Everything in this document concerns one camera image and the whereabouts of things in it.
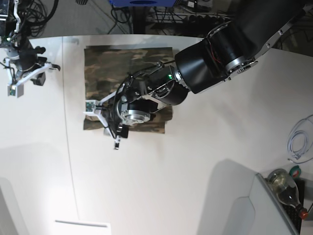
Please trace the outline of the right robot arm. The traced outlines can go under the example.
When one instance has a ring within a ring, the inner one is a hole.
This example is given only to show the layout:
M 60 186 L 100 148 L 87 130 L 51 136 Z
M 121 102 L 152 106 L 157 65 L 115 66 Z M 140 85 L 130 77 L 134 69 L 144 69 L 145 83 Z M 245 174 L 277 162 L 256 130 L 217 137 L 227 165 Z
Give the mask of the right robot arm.
M 0 2 L 0 48 L 6 57 L 1 65 L 9 75 L 8 87 L 15 90 L 27 81 L 42 86 L 44 74 L 52 65 L 42 57 L 45 47 L 34 47 L 29 37 L 40 32 L 49 15 L 40 0 L 2 0 Z

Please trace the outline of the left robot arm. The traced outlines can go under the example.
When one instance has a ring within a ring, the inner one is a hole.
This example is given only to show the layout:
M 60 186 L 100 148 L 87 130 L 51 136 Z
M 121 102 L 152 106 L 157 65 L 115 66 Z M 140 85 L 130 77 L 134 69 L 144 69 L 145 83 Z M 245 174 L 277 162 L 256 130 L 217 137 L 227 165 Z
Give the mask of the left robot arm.
M 105 130 L 127 138 L 133 125 L 151 121 L 166 106 L 181 104 L 189 93 L 198 94 L 256 65 L 278 40 L 284 28 L 312 8 L 310 0 L 244 0 L 234 18 L 213 29 L 198 43 L 175 55 L 131 72 L 107 96 L 102 111 Z

